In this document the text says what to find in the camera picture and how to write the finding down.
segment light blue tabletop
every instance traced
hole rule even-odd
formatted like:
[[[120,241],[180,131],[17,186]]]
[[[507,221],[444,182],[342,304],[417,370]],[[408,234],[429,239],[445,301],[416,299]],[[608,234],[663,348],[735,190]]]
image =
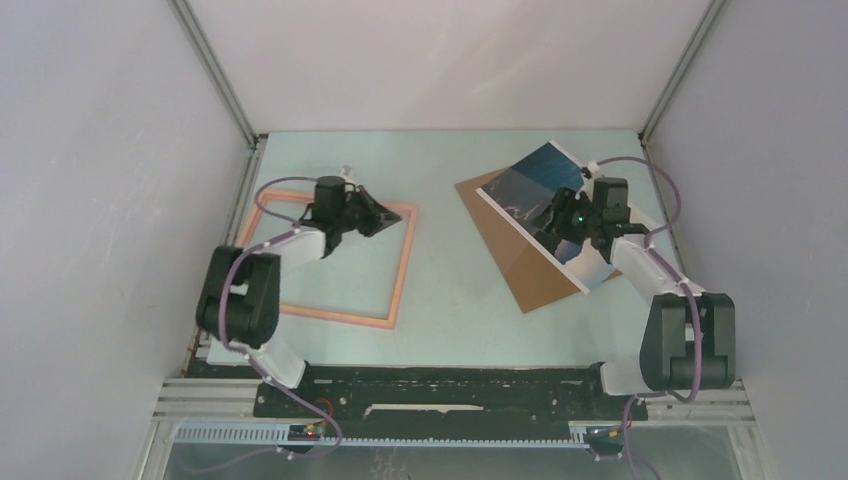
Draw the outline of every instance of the light blue tabletop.
[[[334,175],[350,165],[355,180],[377,200],[419,208],[394,330],[283,315],[278,328],[292,347],[313,364],[382,366],[584,366],[636,354],[648,305],[626,279],[609,280],[591,294],[577,293],[522,314],[454,188],[517,162],[549,140],[583,163],[642,157],[632,130],[272,134],[254,188],[283,176]],[[644,166],[618,163],[604,172],[626,178],[631,201],[663,220]],[[301,208],[270,206],[298,213]],[[284,228],[283,222],[263,218],[253,243]],[[403,234],[399,226],[372,239],[346,234],[332,256],[283,279],[281,298],[386,313]],[[674,264],[668,236],[659,236],[657,245]],[[213,345],[209,361],[241,363],[220,345]]]

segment gray wall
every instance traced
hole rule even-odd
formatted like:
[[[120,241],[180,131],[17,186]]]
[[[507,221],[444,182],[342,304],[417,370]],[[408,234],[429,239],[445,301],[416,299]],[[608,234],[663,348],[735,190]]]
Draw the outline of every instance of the gray wall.
[[[246,148],[165,0],[0,7],[0,469],[130,478]]]
[[[842,479],[848,2],[736,0],[652,142],[689,273],[736,301],[739,371],[779,477]]]

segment white backdrop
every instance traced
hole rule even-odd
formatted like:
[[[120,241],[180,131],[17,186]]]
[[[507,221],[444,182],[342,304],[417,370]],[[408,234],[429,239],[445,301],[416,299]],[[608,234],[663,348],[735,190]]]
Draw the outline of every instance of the white backdrop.
[[[640,128],[708,0],[194,0],[253,127]]]

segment white wall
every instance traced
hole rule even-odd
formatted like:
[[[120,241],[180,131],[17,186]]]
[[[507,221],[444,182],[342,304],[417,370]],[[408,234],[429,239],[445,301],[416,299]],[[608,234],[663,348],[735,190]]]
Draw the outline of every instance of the white wall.
[[[130,478],[246,147],[164,0],[0,10],[0,476]]]
[[[709,0],[194,0],[259,132],[641,128]]]
[[[848,3],[730,3],[654,139],[780,478],[848,474]]]

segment empty picture frame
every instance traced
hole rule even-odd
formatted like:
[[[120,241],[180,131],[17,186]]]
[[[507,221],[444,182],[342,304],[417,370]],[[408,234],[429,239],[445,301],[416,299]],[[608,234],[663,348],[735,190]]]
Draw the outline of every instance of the empty picture frame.
[[[306,205],[312,202],[312,199],[313,195],[311,193],[269,189],[262,192],[259,196],[259,204],[263,207],[266,207],[270,202],[302,203]],[[367,327],[386,329],[393,329],[395,327],[398,310],[400,309],[401,294],[403,293],[403,283],[406,278],[407,267],[409,264],[409,255],[412,251],[412,239],[415,234],[415,224],[418,219],[418,207],[406,203],[392,202],[386,202],[383,203],[383,205],[393,212],[401,215],[407,221],[406,233],[403,238],[403,247],[401,249],[400,261],[398,262],[387,315],[385,317],[360,315],[344,311],[290,305],[283,302],[280,302],[280,313],[296,315],[299,317],[330,320],[333,322],[349,323],[353,325],[363,325]],[[259,226],[259,220],[261,217],[262,211],[254,204],[250,214],[248,215],[247,221],[245,222],[244,228],[242,228],[241,234],[239,235],[239,246],[244,247],[251,242],[253,235],[256,233],[256,229]]]

